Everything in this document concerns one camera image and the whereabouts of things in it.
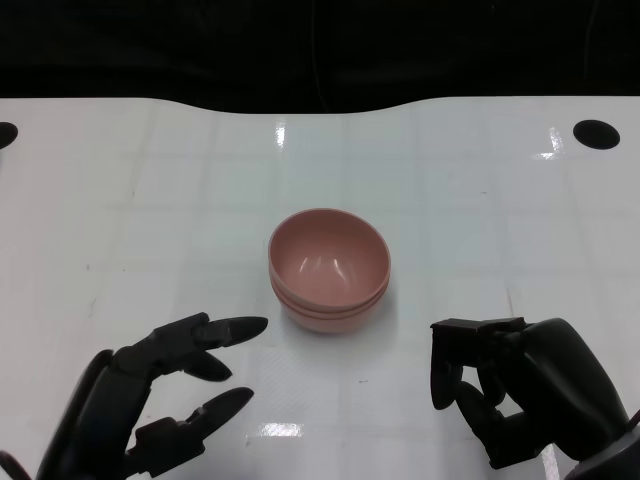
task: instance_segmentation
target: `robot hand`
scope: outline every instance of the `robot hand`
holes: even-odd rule
[[[231,371],[206,351],[245,342],[266,327],[266,318],[209,322],[206,314],[199,313],[157,328],[115,354],[100,352],[81,377],[36,479],[114,480],[142,472],[156,477],[202,454],[203,440],[238,413],[253,392],[229,390],[185,421],[163,418],[141,427],[136,430],[136,445],[125,451],[151,383],[178,370],[207,381],[224,381]],[[4,452],[0,466],[13,480],[29,478]]]
[[[556,318],[435,323],[431,396],[457,403],[493,468],[536,457],[555,443],[580,463],[567,480],[640,478],[640,416],[629,420],[606,372],[580,335]],[[483,392],[462,381],[476,368]],[[509,396],[522,413],[495,407]]]

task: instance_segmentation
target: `cable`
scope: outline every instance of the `cable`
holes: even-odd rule
[[[587,22],[587,29],[585,31],[582,60],[584,80],[587,79],[589,73],[589,44],[591,43],[591,30],[593,30],[593,25],[596,23],[596,15],[598,14],[599,6],[600,0],[593,0],[593,3],[591,4],[591,13],[589,14],[589,21]]]
[[[313,70],[313,80],[316,85],[316,93],[322,104],[322,109],[324,113],[329,113],[329,105],[322,95],[320,75],[318,74],[318,60],[316,58],[316,0],[311,0],[311,67]]]
[[[0,450],[0,467],[9,475],[11,480],[31,480],[22,465],[9,453]]]

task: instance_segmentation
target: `round hole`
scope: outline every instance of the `round hole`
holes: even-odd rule
[[[8,147],[18,136],[18,127],[13,123],[0,122],[0,150]]]
[[[620,143],[620,134],[600,120],[583,120],[573,127],[573,135],[581,144],[597,150],[609,150]]]

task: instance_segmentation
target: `dark wall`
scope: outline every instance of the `dark wall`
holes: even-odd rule
[[[636,0],[0,0],[0,96],[235,112],[640,92]]]

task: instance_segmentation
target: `pink bowl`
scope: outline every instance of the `pink bowl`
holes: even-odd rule
[[[273,291],[276,294],[276,297],[278,297],[278,300],[280,300],[282,309],[290,319],[301,327],[318,333],[347,333],[357,330],[369,320],[371,315],[373,315],[380,304],[380,299],[382,298],[381,295],[373,303],[368,304],[367,308],[361,310],[359,313],[342,318],[322,319],[300,313],[295,307],[291,306],[285,298],[280,297],[275,286]]]
[[[351,310],[389,282],[382,236],[351,213],[319,208],[284,220],[269,241],[269,274],[295,304],[315,312]]]
[[[371,307],[374,303],[378,302],[378,300],[382,298],[382,296],[387,291],[388,286],[389,286],[389,283],[387,282],[387,284],[380,291],[380,293],[378,293],[375,297],[373,297],[367,303],[364,303],[356,308],[352,308],[351,310],[345,310],[344,312],[327,313],[327,312],[315,312],[313,310],[308,310],[304,307],[301,307],[300,305],[293,302],[290,298],[287,298],[284,292],[282,292],[282,290],[280,290],[278,286],[273,283],[273,281],[271,282],[271,288],[273,289],[273,293],[275,293],[276,297],[278,297],[278,300],[280,300],[280,303],[285,303],[289,309],[295,310],[297,313],[301,315],[313,317],[318,320],[330,320],[330,321],[340,320],[342,318],[350,317],[367,310],[369,307]]]

